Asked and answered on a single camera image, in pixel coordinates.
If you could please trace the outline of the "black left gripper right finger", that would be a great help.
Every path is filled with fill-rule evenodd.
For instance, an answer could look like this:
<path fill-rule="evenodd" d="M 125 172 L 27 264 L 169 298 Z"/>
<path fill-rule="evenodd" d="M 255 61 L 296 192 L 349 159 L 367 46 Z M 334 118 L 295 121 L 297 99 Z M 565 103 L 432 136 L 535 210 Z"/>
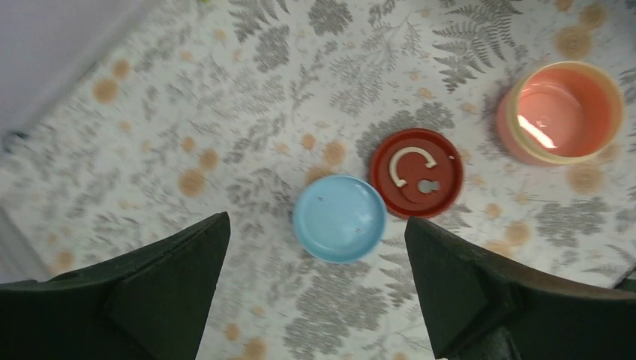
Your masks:
<path fill-rule="evenodd" d="M 633 359 L 635 294 L 578 283 L 412 217 L 406 249 L 438 359 Z"/>

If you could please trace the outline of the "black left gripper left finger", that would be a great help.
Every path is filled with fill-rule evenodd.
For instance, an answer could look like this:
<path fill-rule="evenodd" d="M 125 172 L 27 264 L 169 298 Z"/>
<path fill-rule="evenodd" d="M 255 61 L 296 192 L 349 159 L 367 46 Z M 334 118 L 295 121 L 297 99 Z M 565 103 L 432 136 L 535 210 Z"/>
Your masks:
<path fill-rule="evenodd" d="M 1 286 L 3 359 L 194 359 L 230 241 L 212 215 L 44 282 Z"/>

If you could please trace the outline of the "red round lid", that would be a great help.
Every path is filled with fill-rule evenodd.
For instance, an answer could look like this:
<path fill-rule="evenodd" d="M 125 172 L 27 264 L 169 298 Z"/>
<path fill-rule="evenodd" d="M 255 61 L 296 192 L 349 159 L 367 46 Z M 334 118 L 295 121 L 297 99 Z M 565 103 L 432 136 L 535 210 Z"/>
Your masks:
<path fill-rule="evenodd" d="M 458 150 L 440 133 L 409 128 L 379 144 L 367 178 L 392 215 L 433 218 L 458 198 L 464 165 Z"/>

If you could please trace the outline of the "light blue round lid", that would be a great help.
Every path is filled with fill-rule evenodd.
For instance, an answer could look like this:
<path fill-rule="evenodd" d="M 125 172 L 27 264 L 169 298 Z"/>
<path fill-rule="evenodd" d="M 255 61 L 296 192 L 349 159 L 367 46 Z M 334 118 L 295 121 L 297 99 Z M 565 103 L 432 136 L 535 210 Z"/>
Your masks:
<path fill-rule="evenodd" d="M 354 263 L 380 243 L 387 217 L 382 197 L 366 181 L 328 175 L 303 190 L 292 227 L 310 255 L 328 263 Z"/>

